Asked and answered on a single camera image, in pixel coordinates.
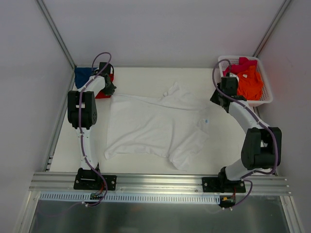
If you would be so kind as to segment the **white t shirt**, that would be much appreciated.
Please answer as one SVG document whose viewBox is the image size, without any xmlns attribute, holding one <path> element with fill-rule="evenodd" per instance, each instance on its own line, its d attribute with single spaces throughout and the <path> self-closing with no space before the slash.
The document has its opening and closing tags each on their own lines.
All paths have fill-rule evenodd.
<svg viewBox="0 0 311 233">
<path fill-rule="evenodd" d="M 202 151 L 208 128 L 208 105 L 178 83 L 160 98 L 115 95 L 104 155 L 152 154 L 186 171 Z"/>
</svg>

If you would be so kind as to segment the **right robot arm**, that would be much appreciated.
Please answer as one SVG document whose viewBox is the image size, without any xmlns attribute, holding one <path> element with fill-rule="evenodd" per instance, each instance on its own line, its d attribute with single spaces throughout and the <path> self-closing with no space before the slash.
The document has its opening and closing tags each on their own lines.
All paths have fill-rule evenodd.
<svg viewBox="0 0 311 233">
<path fill-rule="evenodd" d="M 275 172 L 281 159 L 282 132 L 262 121 L 247 100 L 238 95 L 236 77 L 222 77 L 210 101 L 235 118 L 245 132 L 245 139 L 240 159 L 223 167 L 218 176 L 207 183 L 207 188 L 220 193 L 244 192 L 244 178 L 254 173 Z"/>
</svg>

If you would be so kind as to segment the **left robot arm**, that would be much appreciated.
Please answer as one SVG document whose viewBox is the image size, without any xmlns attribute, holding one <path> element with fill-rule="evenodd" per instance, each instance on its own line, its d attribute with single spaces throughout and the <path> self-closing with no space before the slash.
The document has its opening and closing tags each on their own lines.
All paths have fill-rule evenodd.
<svg viewBox="0 0 311 233">
<path fill-rule="evenodd" d="M 99 159 L 95 152 L 93 127 L 97 122 L 95 99 L 110 98 L 116 86 L 113 84 L 114 67 L 100 62 L 99 67 L 76 67 L 74 70 L 76 91 L 67 97 L 68 121 L 75 129 L 81 155 L 80 168 L 75 177 L 75 190 L 115 190 L 115 175 L 99 175 Z"/>
</svg>

